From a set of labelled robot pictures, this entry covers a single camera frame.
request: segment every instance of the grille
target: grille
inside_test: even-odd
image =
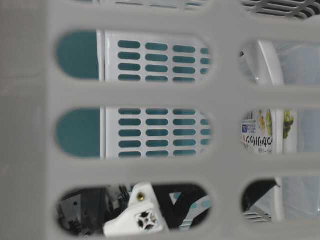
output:
[[[203,7],[207,3],[207,0],[95,0],[95,2],[100,4],[192,11]]]
[[[320,0],[241,0],[252,13],[305,20],[320,14]]]
[[[107,109],[105,119],[107,158],[195,155],[212,138],[209,121],[194,109]]]
[[[269,223],[271,222],[271,217],[269,214],[262,211],[257,206],[252,206],[249,211],[246,211],[244,214],[245,219],[251,223]]]
[[[98,45],[102,78],[113,82],[195,83],[211,65],[209,49],[191,36],[102,32]]]

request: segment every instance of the white plastic part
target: white plastic part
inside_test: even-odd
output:
[[[128,208],[103,227],[106,237],[144,235],[161,231],[168,232],[169,228],[162,217],[157,197],[150,183],[135,185]]]

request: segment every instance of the brass screw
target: brass screw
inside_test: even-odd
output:
[[[136,196],[136,199],[138,199],[139,202],[142,202],[143,200],[145,200],[145,195],[142,192],[139,192]]]

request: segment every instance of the gray plastic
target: gray plastic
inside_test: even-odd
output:
[[[318,19],[253,16],[237,0],[211,0],[197,12],[98,7],[71,0],[2,0],[0,18],[2,240],[74,239],[54,218],[63,193],[79,186],[145,180],[195,182],[214,199],[212,214],[201,227],[153,235],[154,240],[319,239],[316,221],[263,224],[253,230],[244,220],[240,198],[250,182],[268,176],[319,175],[320,162],[315,153],[250,154],[239,140],[239,126],[243,114],[257,107],[320,108],[320,89],[259,88],[248,82],[238,64],[240,49],[252,39],[320,43]],[[194,35],[214,50],[214,67],[204,81],[184,86],[76,81],[58,67],[56,43],[68,31],[97,28]],[[214,123],[216,140],[196,157],[81,161],[63,153],[54,134],[61,115],[72,108],[99,106],[199,109]]]

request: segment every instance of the green vegetable picture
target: green vegetable picture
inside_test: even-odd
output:
[[[270,109],[265,114],[266,129],[268,130],[268,135],[272,136],[272,117]]]
[[[283,139],[287,139],[289,132],[291,130],[291,126],[294,124],[295,118],[291,116],[291,112],[289,109],[284,111],[284,123],[283,123]]]

